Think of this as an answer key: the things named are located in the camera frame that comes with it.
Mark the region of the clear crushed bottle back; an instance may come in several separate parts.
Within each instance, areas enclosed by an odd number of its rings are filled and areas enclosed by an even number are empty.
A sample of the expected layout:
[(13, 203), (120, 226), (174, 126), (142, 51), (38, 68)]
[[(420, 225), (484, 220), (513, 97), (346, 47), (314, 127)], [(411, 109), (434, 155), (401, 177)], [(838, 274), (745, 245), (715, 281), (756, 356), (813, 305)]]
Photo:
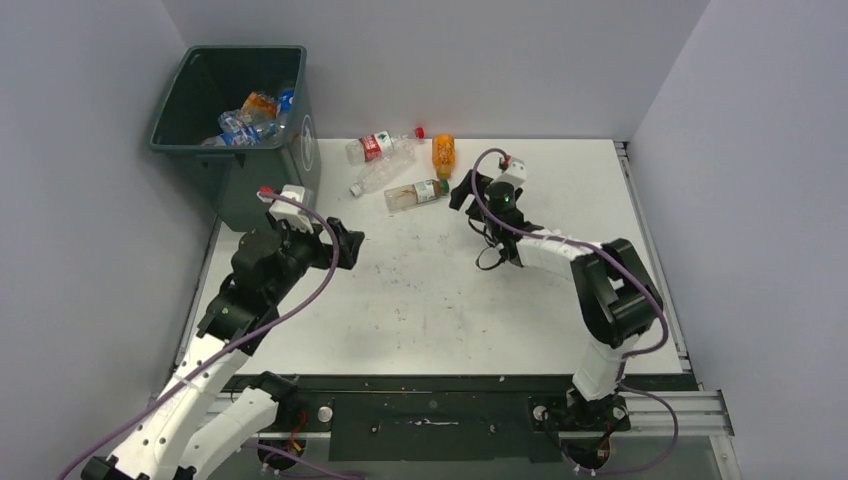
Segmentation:
[(217, 122), (221, 131), (224, 133), (233, 133), (246, 128), (249, 123), (245, 120), (243, 112), (240, 109), (225, 111), (217, 117)]

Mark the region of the blue label water bottle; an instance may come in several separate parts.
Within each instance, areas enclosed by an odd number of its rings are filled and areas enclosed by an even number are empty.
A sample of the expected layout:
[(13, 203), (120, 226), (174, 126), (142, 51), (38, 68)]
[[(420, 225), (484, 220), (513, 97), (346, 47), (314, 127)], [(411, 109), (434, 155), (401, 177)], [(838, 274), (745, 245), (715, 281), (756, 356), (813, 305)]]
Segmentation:
[(277, 95), (277, 109), (276, 109), (276, 133), (274, 135), (275, 141), (282, 141), (285, 136), (285, 128), (289, 113), (292, 109), (293, 98), (295, 94), (296, 83), (294, 81), (284, 83)]

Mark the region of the orange crushed bottle back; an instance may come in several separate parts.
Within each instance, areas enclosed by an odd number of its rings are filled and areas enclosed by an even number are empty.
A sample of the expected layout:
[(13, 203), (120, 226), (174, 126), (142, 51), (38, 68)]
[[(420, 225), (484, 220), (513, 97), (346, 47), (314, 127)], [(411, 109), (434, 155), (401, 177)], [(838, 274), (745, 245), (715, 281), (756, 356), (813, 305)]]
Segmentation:
[(264, 93), (251, 92), (238, 111), (239, 120), (245, 125), (256, 125), (275, 120), (276, 100)]

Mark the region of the clear bottle white cap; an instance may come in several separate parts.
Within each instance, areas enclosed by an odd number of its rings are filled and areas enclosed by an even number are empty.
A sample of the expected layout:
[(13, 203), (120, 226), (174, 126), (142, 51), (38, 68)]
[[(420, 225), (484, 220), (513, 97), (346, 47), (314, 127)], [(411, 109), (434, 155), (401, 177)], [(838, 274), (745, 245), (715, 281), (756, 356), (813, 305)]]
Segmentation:
[(414, 147), (401, 145), (391, 153), (383, 155), (363, 167), (348, 188), (348, 192), (354, 198), (375, 193), (408, 169), (415, 160)]

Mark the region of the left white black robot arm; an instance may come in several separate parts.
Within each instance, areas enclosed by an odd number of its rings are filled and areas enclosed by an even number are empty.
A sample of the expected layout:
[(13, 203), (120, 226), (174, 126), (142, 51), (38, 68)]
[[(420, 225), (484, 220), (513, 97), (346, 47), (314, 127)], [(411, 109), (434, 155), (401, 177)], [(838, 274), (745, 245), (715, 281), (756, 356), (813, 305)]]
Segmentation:
[(235, 404), (203, 420), (218, 394), (280, 318), (278, 306), (309, 269), (352, 269), (365, 240), (337, 218), (273, 219), (244, 234), (231, 273), (209, 303), (180, 365), (150, 412), (110, 454), (93, 456), (84, 479), (206, 479), (260, 430), (290, 428), (297, 388), (265, 372)]

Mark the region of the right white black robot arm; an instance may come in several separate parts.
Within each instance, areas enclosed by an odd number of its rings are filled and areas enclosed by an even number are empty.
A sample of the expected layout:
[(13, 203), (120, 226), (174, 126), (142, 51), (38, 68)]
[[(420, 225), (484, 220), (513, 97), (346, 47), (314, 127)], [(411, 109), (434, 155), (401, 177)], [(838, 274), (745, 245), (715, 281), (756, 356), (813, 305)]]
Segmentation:
[(522, 192), (508, 174), (492, 179), (470, 170), (453, 189), (449, 206), (465, 211), (500, 264), (572, 281), (589, 343), (572, 376), (565, 411), (573, 425), (590, 428), (604, 417), (627, 356), (657, 320), (662, 301), (629, 241), (587, 243), (535, 225), (517, 207)]

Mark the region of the red label bottle back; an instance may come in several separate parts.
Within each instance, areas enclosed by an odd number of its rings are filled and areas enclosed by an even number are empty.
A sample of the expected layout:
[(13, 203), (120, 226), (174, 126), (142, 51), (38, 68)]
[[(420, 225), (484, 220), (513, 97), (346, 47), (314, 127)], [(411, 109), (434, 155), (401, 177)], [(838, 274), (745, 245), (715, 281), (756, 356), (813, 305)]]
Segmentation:
[(387, 130), (365, 135), (347, 143), (346, 158), (351, 165), (364, 165), (401, 147), (414, 146), (425, 138), (425, 129), (415, 127), (405, 133), (392, 134)]

